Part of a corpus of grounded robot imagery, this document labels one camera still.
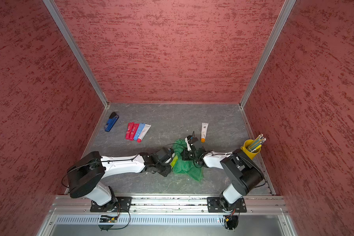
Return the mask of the green microfiber cloth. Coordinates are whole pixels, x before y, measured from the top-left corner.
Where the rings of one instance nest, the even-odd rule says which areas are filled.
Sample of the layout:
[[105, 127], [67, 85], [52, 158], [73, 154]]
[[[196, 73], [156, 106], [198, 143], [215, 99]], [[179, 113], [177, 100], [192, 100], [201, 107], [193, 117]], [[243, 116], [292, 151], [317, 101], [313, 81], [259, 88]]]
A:
[[179, 159], [174, 168], [172, 168], [172, 171], [177, 175], [188, 175], [193, 180], [200, 182], [204, 178], [202, 168], [195, 167], [193, 161], [184, 161], [182, 159], [181, 154], [186, 147], [185, 140], [182, 139], [177, 139], [173, 143], [172, 149], [174, 150], [174, 155], [178, 155]]

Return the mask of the lime green toothpaste tube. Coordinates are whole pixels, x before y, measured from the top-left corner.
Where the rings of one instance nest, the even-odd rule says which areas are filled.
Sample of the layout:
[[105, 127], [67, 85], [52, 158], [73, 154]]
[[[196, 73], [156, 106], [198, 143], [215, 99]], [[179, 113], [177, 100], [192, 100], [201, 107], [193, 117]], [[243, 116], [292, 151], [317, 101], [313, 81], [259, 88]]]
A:
[[170, 166], [171, 166], [172, 168], [174, 168], [174, 166], [176, 165], [178, 159], [179, 159], [179, 156], [178, 156], [178, 155], [175, 155], [175, 156], [173, 157], [173, 159], [172, 159], [172, 161], [171, 161], [171, 163], [170, 163]]

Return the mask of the white tube pink cap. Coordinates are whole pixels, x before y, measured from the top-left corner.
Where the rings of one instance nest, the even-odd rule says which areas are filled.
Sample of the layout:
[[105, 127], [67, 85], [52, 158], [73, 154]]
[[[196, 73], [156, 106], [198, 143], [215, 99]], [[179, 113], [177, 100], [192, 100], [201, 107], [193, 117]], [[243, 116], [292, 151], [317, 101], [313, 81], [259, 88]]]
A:
[[144, 139], [145, 135], [147, 134], [147, 132], [149, 131], [149, 129], [151, 128], [151, 125], [148, 124], [144, 124], [138, 138], [137, 138], [137, 142], [141, 143], [142, 140]]

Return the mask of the blue toothpaste tube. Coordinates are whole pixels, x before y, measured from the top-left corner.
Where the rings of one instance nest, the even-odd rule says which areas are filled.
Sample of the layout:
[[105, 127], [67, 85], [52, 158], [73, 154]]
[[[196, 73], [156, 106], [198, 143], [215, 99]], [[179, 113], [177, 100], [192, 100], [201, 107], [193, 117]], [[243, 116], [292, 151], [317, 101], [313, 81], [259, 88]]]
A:
[[135, 133], [135, 135], [134, 135], [134, 140], [135, 140], [135, 141], [138, 140], [138, 138], [139, 138], [139, 136], [140, 136], [140, 134], [141, 134], [141, 132], [142, 132], [144, 126], [145, 126], [144, 123], [140, 123], [140, 124], [138, 125], [138, 128], [137, 128], [137, 130], [136, 130], [136, 133]]

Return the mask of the pink toothpaste tube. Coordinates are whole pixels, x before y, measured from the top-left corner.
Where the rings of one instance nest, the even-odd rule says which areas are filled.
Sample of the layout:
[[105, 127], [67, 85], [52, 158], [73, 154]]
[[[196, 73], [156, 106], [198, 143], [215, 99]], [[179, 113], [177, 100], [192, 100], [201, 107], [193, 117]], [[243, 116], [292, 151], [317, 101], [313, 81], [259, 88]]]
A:
[[129, 136], [129, 139], [130, 139], [131, 141], [134, 140], [135, 134], [136, 134], [136, 132], [137, 132], [137, 130], [138, 130], [139, 125], [140, 125], [140, 124], [133, 124], [132, 130], [131, 130], [130, 136]]
[[133, 129], [134, 123], [129, 123], [127, 126], [127, 131], [126, 131], [126, 135], [125, 135], [125, 139], [129, 140], [130, 139], [130, 135]]

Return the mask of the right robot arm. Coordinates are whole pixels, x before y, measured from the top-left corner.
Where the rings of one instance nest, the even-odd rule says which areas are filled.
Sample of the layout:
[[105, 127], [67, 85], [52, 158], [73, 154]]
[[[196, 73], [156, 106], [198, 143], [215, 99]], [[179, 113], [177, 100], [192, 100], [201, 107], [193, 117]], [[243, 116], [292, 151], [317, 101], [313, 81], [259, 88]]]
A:
[[198, 138], [191, 135], [184, 140], [186, 145], [182, 157], [193, 161], [198, 168], [222, 169], [230, 180], [229, 186], [220, 194], [218, 205], [226, 212], [233, 211], [251, 190], [258, 187], [265, 176], [253, 161], [261, 145], [247, 140], [241, 148], [229, 153], [206, 151]]

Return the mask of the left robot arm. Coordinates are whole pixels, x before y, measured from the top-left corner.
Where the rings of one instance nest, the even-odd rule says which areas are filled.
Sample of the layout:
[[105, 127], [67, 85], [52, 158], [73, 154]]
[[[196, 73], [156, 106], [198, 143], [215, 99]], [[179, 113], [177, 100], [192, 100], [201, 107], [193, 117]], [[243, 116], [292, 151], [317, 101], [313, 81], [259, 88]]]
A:
[[126, 173], [158, 173], [164, 177], [172, 171], [174, 151], [163, 147], [149, 154], [141, 152], [134, 156], [108, 157], [92, 151], [70, 166], [66, 175], [69, 195], [73, 199], [91, 200], [92, 212], [108, 212], [120, 207], [112, 187], [104, 185], [101, 180], [110, 176]]

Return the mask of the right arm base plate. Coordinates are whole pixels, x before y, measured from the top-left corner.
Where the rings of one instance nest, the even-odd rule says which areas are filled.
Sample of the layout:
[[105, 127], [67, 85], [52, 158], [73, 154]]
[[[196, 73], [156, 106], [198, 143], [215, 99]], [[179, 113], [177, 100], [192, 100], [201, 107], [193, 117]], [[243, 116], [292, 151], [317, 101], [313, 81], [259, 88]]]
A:
[[244, 198], [239, 198], [234, 203], [228, 203], [224, 197], [208, 197], [207, 208], [209, 213], [237, 212], [246, 213], [247, 208]]

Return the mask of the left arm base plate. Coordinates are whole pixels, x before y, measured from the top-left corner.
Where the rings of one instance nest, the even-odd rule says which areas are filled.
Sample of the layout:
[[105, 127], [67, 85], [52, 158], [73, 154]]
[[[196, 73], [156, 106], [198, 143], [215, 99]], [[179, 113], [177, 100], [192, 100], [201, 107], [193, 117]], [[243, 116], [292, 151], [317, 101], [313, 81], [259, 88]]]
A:
[[115, 197], [108, 203], [99, 206], [98, 203], [92, 201], [90, 212], [118, 212], [128, 211], [130, 209], [132, 197]]

